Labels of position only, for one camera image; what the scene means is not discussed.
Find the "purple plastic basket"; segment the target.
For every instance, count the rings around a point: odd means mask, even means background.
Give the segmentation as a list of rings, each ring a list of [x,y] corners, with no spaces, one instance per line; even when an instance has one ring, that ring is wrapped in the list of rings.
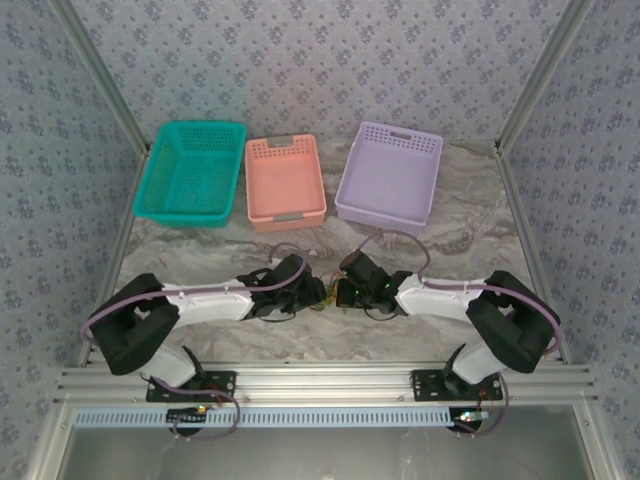
[[[364,121],[334,199],[349,222],[419,235],[431,212],[444,140]]]

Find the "pink plastic basket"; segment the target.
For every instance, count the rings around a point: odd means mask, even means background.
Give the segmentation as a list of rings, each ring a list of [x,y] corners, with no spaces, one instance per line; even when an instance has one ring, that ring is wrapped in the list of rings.
[[[244,163],[248,218],[257,232],[324,223],[327,201],[313,135],[249,140]]]

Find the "teal plastic basket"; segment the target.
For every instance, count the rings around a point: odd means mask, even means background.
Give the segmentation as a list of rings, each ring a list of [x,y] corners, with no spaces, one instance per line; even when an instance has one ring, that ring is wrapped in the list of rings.
[[[232,211],[245,125],[172,121],[156,137],[133,213],[176,228],[223,228]]]

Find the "small circuit board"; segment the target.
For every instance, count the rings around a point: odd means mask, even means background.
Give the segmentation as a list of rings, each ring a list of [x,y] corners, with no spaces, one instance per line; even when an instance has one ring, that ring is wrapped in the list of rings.
[[[451,408],[450,416],[453,421],[451,430],[476,434],[482,427],[482,423],[489,418],[489,413],[484,410]]]
[[[165,422],[170,426],[204,424],[206,419],[207,411],[199,407],[169,409],[165,414]]]

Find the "grey metal panel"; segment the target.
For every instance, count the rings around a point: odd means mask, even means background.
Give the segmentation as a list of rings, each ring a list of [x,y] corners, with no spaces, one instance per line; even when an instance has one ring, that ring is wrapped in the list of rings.
[[[445,428],[260,423],[186,441],[141,409],[65,409],[27,480],[621,480],[570,407],[515,407],[483,437]]]

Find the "aluminium mounting rail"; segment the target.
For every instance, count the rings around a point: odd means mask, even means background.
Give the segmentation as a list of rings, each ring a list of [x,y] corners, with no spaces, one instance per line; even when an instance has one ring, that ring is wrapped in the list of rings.
[[[438,368],[429,362],[232,363],[210,369],[237,373],[235,398],[245,406],[400,406],[414,402],[410,374]],[[503,373],[514,406],[572,405],[598,399],[588,367],[542,363],[532,374]],[[113,376],[105,365],[69,368],[54,393],[72,405],[129,406],[145,400],[137,375]]]

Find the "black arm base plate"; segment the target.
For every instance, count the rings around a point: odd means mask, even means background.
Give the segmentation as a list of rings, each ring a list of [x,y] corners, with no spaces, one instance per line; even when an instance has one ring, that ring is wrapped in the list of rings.
[[[488,376],[477,384],[470,384],[443,370],[413,370],[409,382],[416,402],[474,402],[484,398],[504,398],[502,383],[497,374]]]
[[[180,390],[219,390],[229,396],[235,393],[237,373],[230,370],[203,371],[178,386]],[[148,382],[146,401],[149,403],[230,403],[230,400],[220,395],[212,394],[184,394],[161,386],[155,378]]]

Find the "aluminium table side rail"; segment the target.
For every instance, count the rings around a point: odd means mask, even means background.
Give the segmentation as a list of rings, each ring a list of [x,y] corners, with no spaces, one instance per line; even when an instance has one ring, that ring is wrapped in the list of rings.
[[[115,291],[117,279],[125,255],[125,249],[135,220],[135,215],[133,213],[133,204],[136,198],[136,192],[144,176],[144,171],[149,158],[150,149],[147,148],[141,153],[139,157],[137,170],[135,172],[131,189],[127,197],[120,226],[115,237],[114,249],[111,255],[111,259],[108,263],[106,274],[103,278],[102,285],[97,294],[97,303],[90,309],[91,312],[95,311],[98,307],[104,304]]]
[[[550,306],[557,314],[560,314],[560,310],[553,300],[549,283],[544,275],[539,251],[535,244],[533,233],[528,223],[526,211],[520,198],[509,161],[499,146],[495,146],[494,150],[498,170],[501,175],[507,200],[520,238],[533,290],[548,306]]]

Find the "aluminium frame post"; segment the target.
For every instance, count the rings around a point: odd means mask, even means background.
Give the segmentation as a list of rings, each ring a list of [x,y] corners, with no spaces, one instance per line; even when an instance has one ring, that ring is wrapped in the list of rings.
[[[496,138],[495,145],[499,155],[505,157],[513,147],[536,103],[549,85],[554,72],[595,3],[596,0],[567,0],[517,101]]]
[[[148,143],[71,0],[47,0],[125,136],[138,153]]]

